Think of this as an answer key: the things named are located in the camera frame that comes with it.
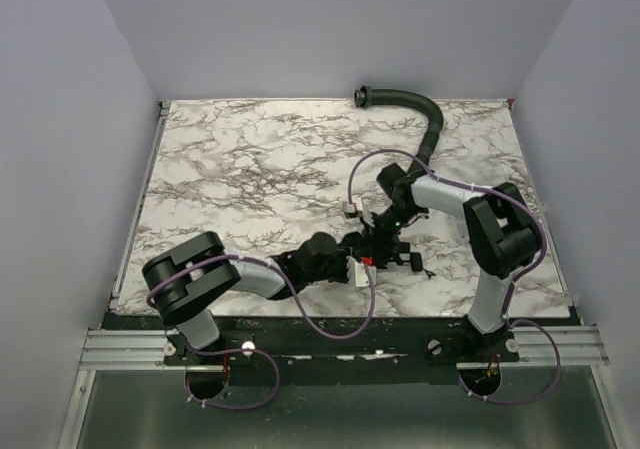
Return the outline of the black folding umbrella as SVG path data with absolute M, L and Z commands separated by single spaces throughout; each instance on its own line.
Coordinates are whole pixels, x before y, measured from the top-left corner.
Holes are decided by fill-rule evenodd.
M 422 255 L 412 251 L 411 244 L 400 241 L 396 234 L 351 232 L 342 238 L 338 246 L 356 259 L 370 259 L 377 269 L 387 269 L 390 263 L 408 264 L 413 273 L 423 273 L 429 279 L 435 276 L 433 271 L 424 267 Z

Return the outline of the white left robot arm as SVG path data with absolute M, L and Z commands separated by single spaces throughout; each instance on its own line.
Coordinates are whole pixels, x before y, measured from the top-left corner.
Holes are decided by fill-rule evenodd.
M 250 263 L 207 231 L 149 260 L 142 275 L 162 323 L 201 350 L 220 338 L 209 306 L 225 292 L 283 300 L 316 282 L 346 282 L 350 255 L 331 235 L 316 232 L 295 250 Z

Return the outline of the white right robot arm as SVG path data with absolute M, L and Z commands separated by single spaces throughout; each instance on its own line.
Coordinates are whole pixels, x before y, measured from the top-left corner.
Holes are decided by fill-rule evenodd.
M 401 230 L 417 216 L 435 210 L 462 221 L 480 268 L 467 319 L 483 335 L 501 330 L 513 293 L 509 279 L 546 248 L 542 230 L 526 211 L 518 188 L 511 183 L 483 187 L 446 182 L 422 171 L 406 172 L 397 164 L 382 169 L 377 182 L 391 205 L 365 222 L 376 266 L 399 264 L 401 256 L 408 254 L 412 269 L 417 269 L 417 255 L 399 239 Z

